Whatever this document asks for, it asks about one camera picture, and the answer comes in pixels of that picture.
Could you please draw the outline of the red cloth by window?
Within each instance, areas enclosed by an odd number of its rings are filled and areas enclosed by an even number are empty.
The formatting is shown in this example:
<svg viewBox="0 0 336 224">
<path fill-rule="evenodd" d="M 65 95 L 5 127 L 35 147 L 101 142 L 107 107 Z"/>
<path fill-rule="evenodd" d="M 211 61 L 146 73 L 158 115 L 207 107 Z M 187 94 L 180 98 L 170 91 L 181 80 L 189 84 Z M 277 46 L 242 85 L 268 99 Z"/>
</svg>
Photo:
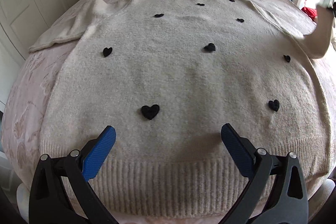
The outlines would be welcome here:
<svg viewBox="0 0 336 224">
<path fill-rule="evenodd" d="M 301 11 L 303 11 L 312 21 L 315 22 L 315 20 L 318 16 L 316 9 L 312 9 L 312 8 L 309 8 L 309 7 L 303 7 L 301 9 Z"/>
</svg>

